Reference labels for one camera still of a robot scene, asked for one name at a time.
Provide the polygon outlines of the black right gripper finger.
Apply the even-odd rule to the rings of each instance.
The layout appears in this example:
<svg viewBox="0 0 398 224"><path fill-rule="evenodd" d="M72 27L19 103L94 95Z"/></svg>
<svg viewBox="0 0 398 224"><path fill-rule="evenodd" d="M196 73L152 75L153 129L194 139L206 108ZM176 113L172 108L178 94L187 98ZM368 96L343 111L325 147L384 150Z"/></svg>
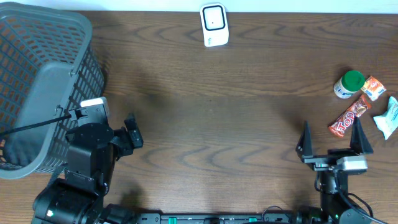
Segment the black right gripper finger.
<svg viewBox="0 0 398 224"><path fill-rule="evenodd" d="M368 141L358 117L354 118L350 148L357 154L373 154L374 150Z"/></svg>
<svg viewBox="0 0 398 224"><path fill-rule="evenodd" d="M304 122L303 132L297 143L295 151L298 157L303 161L313 157L312 139L308 121Z"/></svg>

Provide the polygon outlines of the red chocolate bar wrapper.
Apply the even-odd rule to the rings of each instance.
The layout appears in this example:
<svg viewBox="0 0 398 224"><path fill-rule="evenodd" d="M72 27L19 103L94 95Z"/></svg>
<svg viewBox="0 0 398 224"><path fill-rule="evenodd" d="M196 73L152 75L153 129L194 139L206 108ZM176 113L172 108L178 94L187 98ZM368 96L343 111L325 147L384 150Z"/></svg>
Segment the red chocolate bar wrapper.
<svg viewBox="0 0 398 224"><path fill-rule="evenodd" d="M342 138L345 131L354 123L356 117L361 117L368 109L371 108L366 97L361 95L340 117L328 127L329 131Z"/></svg>

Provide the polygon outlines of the teal white tissue pack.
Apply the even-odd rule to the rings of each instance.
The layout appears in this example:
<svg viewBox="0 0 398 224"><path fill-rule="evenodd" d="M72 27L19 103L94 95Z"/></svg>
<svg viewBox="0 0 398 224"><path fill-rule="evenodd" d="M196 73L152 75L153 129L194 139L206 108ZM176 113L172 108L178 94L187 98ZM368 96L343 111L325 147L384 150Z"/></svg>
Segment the teal white tissue pack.
<svg viewBox="0 0 398 224"><path fill-rule="evenodd" d="M397 128L397 100L391 96L388 101L387 111L379 116L373 117L377 128L383 133L387 140Z"/></svg>

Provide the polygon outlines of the orange snack packet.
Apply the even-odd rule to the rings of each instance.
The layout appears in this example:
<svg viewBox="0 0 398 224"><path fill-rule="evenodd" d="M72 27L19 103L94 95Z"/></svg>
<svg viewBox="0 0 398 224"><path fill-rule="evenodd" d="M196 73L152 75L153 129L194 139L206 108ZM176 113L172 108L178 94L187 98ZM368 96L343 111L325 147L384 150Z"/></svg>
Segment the orange snack packet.
<svg viewBox="0 0 398 224"><path fill-rule="evenodd" d="M364 82L361 90L367 94L371 101L376 101L386 91L386 88L379 80L370 76Z"/></svg>

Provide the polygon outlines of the green lid white jar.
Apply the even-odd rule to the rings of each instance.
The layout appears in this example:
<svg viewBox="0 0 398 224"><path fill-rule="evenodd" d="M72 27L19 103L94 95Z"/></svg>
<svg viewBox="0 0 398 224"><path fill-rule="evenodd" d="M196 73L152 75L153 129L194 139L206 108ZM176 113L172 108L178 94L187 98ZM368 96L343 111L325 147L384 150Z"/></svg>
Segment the green lid white jar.
<svg viewBox="0 0 398 224"><path fill-rule="evenodd" d="M346 72L333 86L335 95L341 99L348 99L359 91L365 83L364 75L357 70Z"/></svg>

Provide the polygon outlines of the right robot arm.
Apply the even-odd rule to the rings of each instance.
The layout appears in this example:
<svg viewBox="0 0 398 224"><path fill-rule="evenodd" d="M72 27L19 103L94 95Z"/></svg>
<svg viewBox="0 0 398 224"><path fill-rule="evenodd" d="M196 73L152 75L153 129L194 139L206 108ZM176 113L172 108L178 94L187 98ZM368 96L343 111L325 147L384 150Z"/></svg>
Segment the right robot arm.
<svg viewBox="0 0 398 224"><path fill-rule="evenodd" d="M315 188L320 193L320 218L309 215L309 221L321 223L371 223L374 217L368 204L368 211L350 199L348 177L367 171L367 154L373 149L362 129L358 117L354 117L351 140L348 148L330 149L326 155L314 154L310 128L304 123L303 133L295 151L300 160L317 173Z"/></svg>

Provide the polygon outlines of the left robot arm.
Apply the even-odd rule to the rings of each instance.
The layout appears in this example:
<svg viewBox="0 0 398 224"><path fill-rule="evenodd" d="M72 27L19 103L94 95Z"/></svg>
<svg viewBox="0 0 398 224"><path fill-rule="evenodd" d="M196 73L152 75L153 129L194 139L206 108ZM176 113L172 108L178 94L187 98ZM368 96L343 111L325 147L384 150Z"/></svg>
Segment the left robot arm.
<svg viewBox="0 0 398 224"><path fill-rule="evenodd" d="M119 129L107 121L69 130L67 162L60 165L34 200L32 223L135 223L136 214L104 205L115 163L144 144L136 118L129 114Z"/></svg>

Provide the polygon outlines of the grey plastic mesh basket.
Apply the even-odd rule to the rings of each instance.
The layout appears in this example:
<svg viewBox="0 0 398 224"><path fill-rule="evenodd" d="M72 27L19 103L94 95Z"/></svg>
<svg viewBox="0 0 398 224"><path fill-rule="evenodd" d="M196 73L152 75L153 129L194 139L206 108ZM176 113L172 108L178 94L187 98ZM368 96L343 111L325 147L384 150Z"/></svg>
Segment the grey plastic mesh basket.
<svg viewBox="0 0 398 224"><path fill-rule="evenodd" d="M65 163L67 118L102 95L91 22L75 12L1 4L1 177L20 179Z"/></svg>

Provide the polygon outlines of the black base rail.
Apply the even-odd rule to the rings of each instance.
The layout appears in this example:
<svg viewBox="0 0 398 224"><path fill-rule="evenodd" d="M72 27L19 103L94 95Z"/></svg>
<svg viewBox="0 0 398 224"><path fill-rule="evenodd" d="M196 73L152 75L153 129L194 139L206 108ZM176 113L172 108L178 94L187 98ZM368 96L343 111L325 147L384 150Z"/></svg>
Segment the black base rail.
<svg viewBox="0 0 398 224"><path fill-rule="evenodd" d="M303 214L287 214L271 211L261 214L159 214L136 215L137 224L240 224L240 223L328 223L321 218L308 218Z"/></svg>

